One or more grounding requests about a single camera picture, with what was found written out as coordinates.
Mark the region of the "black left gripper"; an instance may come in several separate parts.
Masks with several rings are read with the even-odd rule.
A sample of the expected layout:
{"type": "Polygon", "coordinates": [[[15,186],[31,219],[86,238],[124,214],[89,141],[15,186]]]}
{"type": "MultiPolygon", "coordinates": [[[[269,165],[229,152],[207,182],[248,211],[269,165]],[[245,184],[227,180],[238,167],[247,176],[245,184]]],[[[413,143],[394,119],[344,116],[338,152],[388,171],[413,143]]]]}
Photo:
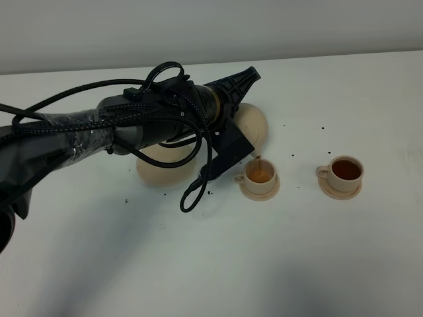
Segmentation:
{"type": "Polygon", "coordinates": [[[198,94],[210,121],[210,131],[224,128],[227,118],[233,118],[251,86],[260,78],[251,66],[240,73],[198,86],[198,94]]]}

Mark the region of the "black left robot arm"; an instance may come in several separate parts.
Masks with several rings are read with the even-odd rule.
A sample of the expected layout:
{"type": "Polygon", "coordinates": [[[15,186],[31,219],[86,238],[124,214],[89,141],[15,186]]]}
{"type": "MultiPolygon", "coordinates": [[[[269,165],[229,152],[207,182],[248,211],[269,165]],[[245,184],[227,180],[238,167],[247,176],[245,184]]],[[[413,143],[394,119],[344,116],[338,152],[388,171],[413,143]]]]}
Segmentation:
{"type": "Polygon", "coordinates": [[[202,146],[207,161],[184,192],[203,196],[215,180],[254,151],[235,123],[239,105],[260,79],[254,67],[196,85],[174,61],[154,68],[144,80],[111,79],[56,94],[25,110],[2,105],[13,115],[1,128],[1,247],[28,216],[32,189],[49,173],[99,151],[133,154],[159,168],[191,162],[202,146]],[[95,109],[45,114],[46,106],[87,90],[124,85],[120,95],[105,98],[95,109]]]}

